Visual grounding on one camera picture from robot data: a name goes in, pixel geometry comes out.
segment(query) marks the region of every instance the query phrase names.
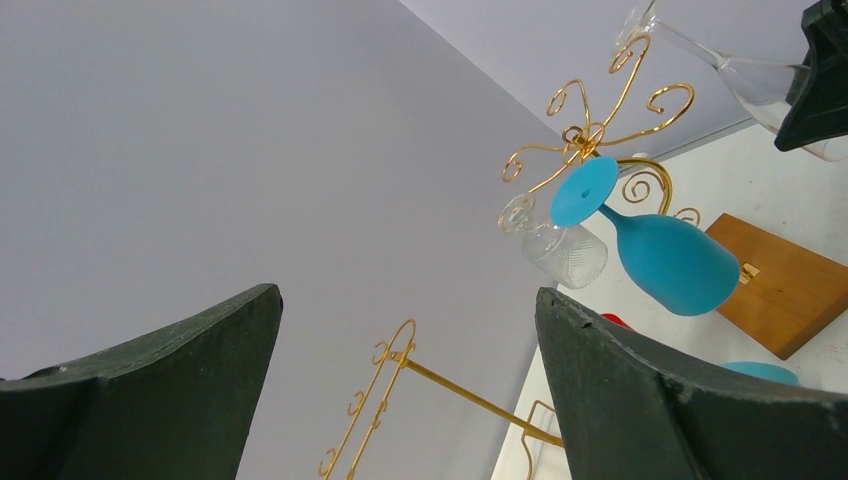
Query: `wine glass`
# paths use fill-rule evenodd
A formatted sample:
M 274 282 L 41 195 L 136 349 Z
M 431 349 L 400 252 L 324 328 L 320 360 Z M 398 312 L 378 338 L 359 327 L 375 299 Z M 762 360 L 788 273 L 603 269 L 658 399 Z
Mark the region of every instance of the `wine glass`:
M 551 204 L 551 220 L 569 228 L 600 211 L 615 226 L 627 275 L 671 313 L 701 315 L 724 303 L 739 282 L 736 257 L 678 218 L 615 212 L 603 202 L 617 180 L 615 159 L 586 162 L 563 182 Z
M 534 219 L 535 203 L 528 193 L 513 198 L 498 217 L 501 231 L 523 231 L 524 257 L 566 288 L 576 290 L 592 283 L 607 264 L 607 246 L 581 225 L 562 228 Z
M 801 64 L 736 57 L 712 50 L 657 18 L 655 9 L 656 0 L 640 1 L 616 38 L 615 53 L 643 33 L 675 44 L 713 67 L 745 110 L 776 135 L 789 113 L 793 96 L 807 81 L 810 68 Z M 823 160 L 841 161 L 848 158 L 848 137 L 821 140 L 802 148 Z

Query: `dark green object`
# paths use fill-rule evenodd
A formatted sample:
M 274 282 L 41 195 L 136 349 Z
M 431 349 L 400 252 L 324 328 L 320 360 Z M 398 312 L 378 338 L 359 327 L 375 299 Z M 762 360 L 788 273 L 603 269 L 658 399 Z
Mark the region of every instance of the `dark green object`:
M 232 479 L 280 327 L 276 285 L 0 382 L 0 478 Z
M 810 75 L 787 97 L 792 108 L 774 139 L 783 152 L 848 135 L 848 2 L 819 0 L 804 10 L 801 29 Z
M 846 395 L 703 362 L 551 288 L 536 330 L 576 480 L 848 478 Z

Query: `gold metal rack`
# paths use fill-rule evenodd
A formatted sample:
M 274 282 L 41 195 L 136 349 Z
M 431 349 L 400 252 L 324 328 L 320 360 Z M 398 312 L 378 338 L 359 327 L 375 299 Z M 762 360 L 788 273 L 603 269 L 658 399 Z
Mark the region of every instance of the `gold metal rack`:
M 555 435 L 551 435 L 548 432 L 540 429 L 539 427 L 533 425 L 530 421 L 524 420 L 523 418 L 517 417 L 512 413 L 507 412 L 503 408 L 495 405 L 494 403 L 486 400 L 485 398 L 468 391 L 467 389 L 457 385 L 456 383 L 448 380 L 447 378 L 437 374 L 436 372 L 430 370 L 429 368 L 417 363 L 409 358 L 409 354 L 415 351 L 415 320 L 407 320 L 403 322 L 403 324 L 398 328 L 395 332 L 392 339 L 388 342 L 380 341 L 374 347 L 381 349 L 378 355 L 375 355 L 371 358 L 371 363 L 376 366 L 374 370 L 374 375 L 371 377 L 371 382 L 368 384 L 368 387 L 363 390 L 359 390 L 354 394 L 356 398 L 356 405 L 353 403 L 349 403 L 347 406 L 347 413 L 351 417 L 350 425 L 347 428 L 347 431 L 342 437 L 342 441 L 339 444 L 338 448 L 331 448 L 327 450 L 327 455 L 330 456 L 329 463 L 325 466 L 322 461 L 318 465 L 318 475 L 321 478 L 327 480 L 330 478 L 330 475 L 333 473 L 333 470 L 336 467 L 339 456 L 342 454 L 345 446 L 347 445 L 347 441 L 350 438 L 351 433 L 353 432 L 354 427 L 356 426 L 357 421 L 359 420 L 359 415 L 362 413 L 362 408 L 365 406 L 365 402 L 368 400 L 371 391 L 374 388 L 374 384 L 377 383 L 377 379 L 380 377 L 380 373 L 383 370 L 383 366 L 386 362 L 392 361 L 394 362 L 395 368 L 392 372 L 392 376 L 389 379 L 389 384 L 386 387 L 386 390 L 383 392 L 383 397 L 380 400 L 379 405 L 377 406 L 377 410 L 374 413 L 374 417 L 371 420 L 371 424 L 368 426 L 368 430 L 365 432 L 365 437 L 362 440 L 362 443 L 359 445 L 359 449 L 356 452 L 356 455 L 353 458 L 353 461 L 350 465 L 350 468 L 347 472 L 347 480 L 354 480 L 356 476 L 356 468 L 359 466 L 359 462 L 362 460 L 362 455 L 365 453 L 365 448 L 368 446 L 368 442 L 371 440 L 371 436 L 374 431 L 380 427 L 381 424 L 381 416 L 389 407 L 389 395 L 392 393 L 394 389 L 395 382 L 397 381 L 398 375 L 400 375 L 401 370 L 409 369 L 413 372 L 418 373 L 422 377 L 431 380 L 448 390 L 460 395 L 461 397 L 473 402 L 476 405 L 483 407 L 484 409 L 494 413 L 495 415 L 518 425 L 523 429 L 523 433 L 521 436 L 522 444 L 524 444 L 525 450 L 527 451 L 528 458 L 530 457 L 530 452 L 527 450 L 526 445 L 526 437 L 535 438 L 537 440 L 541 440 L 546 443 L 550 443 L 551 445 L 555 445 L 558 447 L 564 447 L 562 438 L 557 437 Z M 401 338 L 401 334 L 406 332 L 407 339 L 405 346 L 403 349 L 395 349 L 395 343 Z
M 639 51 L 638 55 L 634 53 L 634 47 L 637 44 L 642 44 L 642 49 Z M 537 150 L 544 152 L 556 152 L 560 154 L 562 159 L 562 165 L 558 167 L 558 169 L 536 185 L 531 188 L 528 193 L 534 193 L 539 189 L 549 185 L 551 182 L 557 179 L 563 172 L 565 172 L 570 166 L 577 163 L 577 165 L 582 165 L 587 159 L 590 157 L 599 157 L 600 153 L 598 153 L 598 148 L 600 147 L 609 147 L 613 145 L 619 145 L 625 142 L 629 142 L 631 140 L 635 140 L 640 137 L 644 137 L 647 135 L 652 135 L 654 133 L 660 132 L 668 128 L 671 124 L 680 119 L 688 110 L 689 107 L 692 106 L 692 103 L 695 101 L 695 89 L 692 85 L 688 83 L 673 83 L 671 85 L 667 85 L 656 92 L 648 99 L 648 103 L 646 105 L 647 109 L 656 114 L 665 113 L 665 108 L 657 106 L 657 101 L 665 95 L 666 93 L 673 90 L 683 90 L 687 93 L 686 101 L 683 103 L 683 106 L 671 117 L 669 117 L 666 121 L 660 123 L 659 125 L 642 130 L 640 132 L 636 132 L 630 135 L 626 135 L 621 138 L 617 138 L 615 140 L 604 140 L 604 132 L 606 128 L 609 126 L 610 122 L 615 118 L 618 112 L 621 110 L 622 105 L 624 105 L 624 101 L 630 93 L 630 88 L 633 86 L 633 81 L 636 79 L 636 75 L 639 73 L 639 69 L 642 66 L 642 61 L 645 59 L 645 55 L 648 53 L 648 49 L 651 46 L 651 37 L 647 34 L 639 35 L 631 40 L 612 61 L 612 64 L 609 67 L 609 73 L 615 74 L 621 71 L 624 66 L 628 63 L 628 61 L 632 57 L 636 57 L 636 60 L 633 62 L 633 69 L 630 71 L 630 76 L 627 79 L 627 83 L 624 86 L 624 90 L 621 92 L 621 95 L 618 98 L 618 102 L 616 102 L 615 107 L 613 107 L 612 111 L 607 115 L 607 117 L 602 122 L 593 122 L 592 114 L 589 109 L 589 95 L 586 91 L 586 85 L 580 79 L 574 79 L 566 83 L 562 86 L 557 92 L 554 94 L 550 103 L 548 104 L 548 109 L 546 111 L 549 117 L 553 117 L 562 111 L 563 106 L 565 105 L 566 98 L 568 96 L 569 88 L 573 86 L 577 86 L 580 90 L 580 96 L 583 101 L 583 116 L 584 116 L 584 124 L 582 127 L 578 125 L 572 125 L 570 127 L 565 128 L 562 131 L 562 140 L 564 142 L 563 146 L 555 147 L 549 145 L 538 145 L 538 144 L 528 144 L 521 146 L 507 161 L 506 165 L 503 168 L 503 172 L 501 173 L 501 179 L 504 182 L 511 182 L 518 178 L 524 169 L 524 162 L 519 159 L 519 156 L 528 150 Z M 671 206 L 671 198 L 673 194 L 672 190 L 672 182 L 671 176 L 668 174 L 666 169 L 660 165 L 655 160 L 650 158 L 637 158 L 637 157 L 627 157 L 617 159 L 619 167 L 622 170 L 629 168 L 643 168 L 647 170 L 640 170 L 633 175 L 625 182 L 622 186 L 621 193 L 624 199 L 630 203 L 641 203 L 645 201 L 651 194 L 651 184 L 645 179 L 645 177 L 652 178 L 657 185 L 659 186 L 660 191 L 663 192 L 663 198 L 660 202 L 660 207 L 658 212 L 660 215 L 667 215 L 669 207 Z M 682 220 L 686 220 L 689 222 L 698 225 L 701 221 L 701 214 L 697 209 L 687 207 L 682 210 L 679 210 L 674 214 L 675 217 L 678 217 Z
M 641 50 L 639 53 L 635 53 L 635 47 L 637 44 L 641 44 Z M 621 71 L 631 58 L 636 57 L 633 61 L 633 68 L 630 71 L 630 76 L 625 83 L 624 90 L 618 98 L 618 102 L 616 102 L 615 107 L 613 107 L 612 111 L 607 115 L 607 117 L 601 121 L 592 121 L 591 111 L 589 109 L 589 96 L 586 91 L 586 86 L 582 80 L 574 79 L 567 82 L 563 85 L 562 88 L 557 90 L 554 94 L 551 102 L 548 104 L 547 115 L 553 117 L 562 111 L 563 106 L 565 105 L 566 98 L 568 96 L 569 88 L 573 86 L 577 86 L 580 90 L 580 96 L 583 102 L 583 117 L 584 122 L 583 126 L 572 125 L 565 128 L 562 131 L 562 140 L 564 142 L 563 146 L 549 146 L 549 145 L 538 145 L 538 144 L 529 144 L 523 145 L 512 156 L 509 158 L 509 161 L 506 163 L 506 166 L 503 168 L 503 172 L 501 174 L 501 178 L 504 182 L 511 182 L 518 178 L 524 169 L 524 163 L 519 159 L 519 156 L 529 150 L 536 151 L 544 151 L 544 152 L 555 152 L 558 153 L 561 158 L 561 165 L 557 168 L 557 170 L 536 185 L 531 188 L 528 193 L 534 193 L 539 189 L 549 185 L 554 180 L 556 180 L 563 172 L 565 172 L 569 167 L 577 163 L 576 166 L 582 165 L 587 159 L 590 157 L 599 157 L 601 154 L 598 152 L 598 148 L 608 147 L 613 145 L 619 145 L 640 137 L 644 137 L 647 135 L 652 135 L 654 133 L 660 132 L 668 128 L 671 124 L 676 122 L 683 116 L 688 110 L 689 107 L 692 106 L 692 103 L 695 100 L 695 89 L 687 84 L 687 83 L 674 83 L 671 85 L 667 85 L 650 96 L 646 107 L 651 112 L 656 114 L 665 113 L 665 108 L 657 105 L 657 102 L 660 98 L 666 93 L 672 90 L 682 90 L 687 93 L 686 101 L 680 107 L 677 112 L 669 117 L 664 122 L 656 125 L 652 128 L 642 130 L 640 132 L 636 132 L 630 135 L 626 135 L 621 138 L 617 138 L 614 140 L 605 140 L 604 132 L 606 128 L 609 126 L 610 122 L 615 118 L 621 109 L 624 101 L 626 100 L 628 94 L 630 93 L 630 88 L 633 85 L 634 80 L 636 79 L 637 74 L 639 73 L 639 69 L 642 65 L 642 62 L 647 54 L 649 48 L 651 46 L 651 38 L 646 35 L 639 35 L 631 40 L 612 61 L 612 64 L 609 67 L 609 73 L 615 74 Z M 636 157 L 627 157 L 617 159 L 619 164 L 619 168 L 621 170 L 627 170 L 630 168 L 637 168 L 639 171 L 632 174 L 627 181 L 622 186 L 622 196 L 627 202 L 630 203 L 641 203 L 646 200 L 651 194 L 651 182 L 648 181 L 648 178 L 656 182 L 660 191 L 663 193 L 662 200 L 660 201 L 658 213 L 661 215 L 667 215 L 669 208 L 671 207 L 673 188 L 671 176 L 666 171 L 665 167 L 660 165 L 655 160 L 650 158 L 636 158 Z M 674 214 L 675 217 L 680 218 L 682 220 L 686 220 L 689 222 L 698 225 L 701 221 L 701 214 L 695 208 L 683 208 L 677 213 Z M 406 342 L 400 342 L 400 344 L 404 345 L 403 348 L 396 348 L 395 344 L 399 342 L 402 334 L 406 334 Z M 371 378 L 371 382 L 368 384 L 366 389 L 360 390 L 354 394 L 355 402 L 351 402 L 348 404 L 347 413 L 350 415 L 351 421 L 350 425 L 347 428 L 347 431 L 342 437 L 341 443 L 337 448 L 331 448 L 327 450 L 327 455 L 329 455 L 329 461 L 325 465 L 322 461 L 318 466 L 318 474 L 324 480 L 330 478 L 330 475 L 333 473 L 334 469 L 337 466 L 339 461 L 339 457 L 342 454 L 347 442 L 350 438 L 351 433 L 353 432 L 354 427 L 356 426 L 360 415 L 362 414 L 363 407 L 365 406 L 366 401 L 368 400 L 371 391 L 374 388 L 377 379 L 380 377 L 380 373 L 383 371 L 383 367 L 387 362 L 394 362 L 395 367 L 392 371 L 391 378 L 389 380 L 388 386 L 386 390 L 383 392 L 383 396 L 380 400 L 379 405 L 377 406 L 377 410 L 374 412 L 373 418 L 371 420 L 370 425 L 368 426 L 367 431 L 365 432 L 365 437 L 360 443 L 358 450 L 353 457 L 350 468 L 348 469 L 346 478 L 348 480 L 353 480 L 356 475 L 356 468 L 359 466 L 360 461 L 362 460 L 362 455 L 365 453 L 365 449 L 368 445 L 368 442 L 371 440 L 371 436 L 374 434 L 374 431 L 380 427 L 381 424 L 381 416 L 389 406 L 389 395 L 394 389 L 395 382 L 397 381 L 400 372 L 404 369 L 412 370 L 424 378 L 431 380 L 442 387 L 447 388 L 448 390 L 466 398 L 467 400 L 479 405 L 480 407 L 498 415 L 499 417 L 509 421 L 510 423 L 517 425 L 522 429 L 521 434 L 521 443 L 524 447 L 525 452 L 527 453 L 528 459 L 528 474 L 527 479 L 532 478 L 533 475 L 533 458 L 530 453 L 530 449 L 527 446 L 527 438 L 534 438 L 543 442 L 546 442 L 551 445 L 555 445 L 558 447 L 564 447 L 564 443 L 562 438 L 552 435 L 539 427 L 533 425 L 532 420 L 533 416 L 537 411 L 537 407 L 547 408 L 550 411 L 554 411 L 553 407 L 547 405 L 539 400 L 534 402 L 533 408 L 530 411 L 530 416 L 527 420 L 519 418 L 512 413 L 507 412 L 501 407 L 498 407 L 494 403 L 480 397 L 479 395 L 468 391 L 467 389 L 457 385 L 456 383 L 442 377 L 441 375 L 433 372 L 432 370 L 424 367 L 423 365 L 411 360 L 409 355 L 415 351 L 415 321 L 407 320 L 404 322 L 400 328 L 398 328 L 397 332 L 395 332 L 392 339 L 388 342 L 381 341 L 377 343 L 375 346 L 378 349 L 381 349 L 378 355 L 372 357 L 371 362 L 374 364 L 375 371 L 374 375 Z

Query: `white table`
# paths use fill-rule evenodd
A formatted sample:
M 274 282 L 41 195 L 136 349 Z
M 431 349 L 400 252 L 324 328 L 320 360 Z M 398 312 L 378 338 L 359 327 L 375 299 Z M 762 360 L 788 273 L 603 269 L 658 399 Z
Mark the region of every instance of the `white table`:
M 730 213 L 768 232 L 848 264 L 848 164 L 831 164 L 803 151 L 780 153 L 773 136 L 755 125 L 666 160 L 674 182 L 670 212 L 684 207 L 701 211 L 706 229 Z M 621 197 L 626 179 L 608 201 L 623 214 L 653 211 L 660 200 L 655 188 L 645 202 L 631 205 Z M 610 249 L 604 272 L 588 287 L 569 291 L 575 300 L 599 313 L 615 313 L 639 333 L 702 360 L 763 361 L 795 372 L 805 387 L 848 393 L 848 315 L 843 314 L 787 361 L 780 361 L 716 312 L 677 317 L 639 290 L 626 276 L 615 253 L 612 225 L 595 214 L 584 225 Z M 534 400 L 551 404 L 538 348 L 525 379 L 515 414 L 526 418 Z M 559 435 L 553 414 L 535 424 Z M 524 479 L 527 456 L 521 429 L 510 426 L 493 480 Z M 571 478 L 561 449 L 529 439 L 536 480 Z

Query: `clear wine glass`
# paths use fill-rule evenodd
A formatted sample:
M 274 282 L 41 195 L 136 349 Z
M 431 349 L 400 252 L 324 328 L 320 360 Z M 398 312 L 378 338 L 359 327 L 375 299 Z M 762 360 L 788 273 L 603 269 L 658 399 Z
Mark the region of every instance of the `clear wine glass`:
M 501 231 L 523 231 L 521 252 L 527 260 L 566 288 L 592 283 L 607 264 L 606 244 L 582 225 L 562 228 L 534 219 L 535 203 L 527 193 L 513 198 L 498 217 Z
M 789 113 L 787 96 L 804 84 L 810 74 L 806 65 L 736 57 L 692 40 L 657 17 L 656 0 L 641 0 L 630 12 L 616 38 L 618 53 L 642 33 L 660 37 L 700 58 L 718 72 L 745 110 L 770 132 L 777 134 Z M 829 162 L 848 159 L 848 137 L 811 143 L 804 150 Z

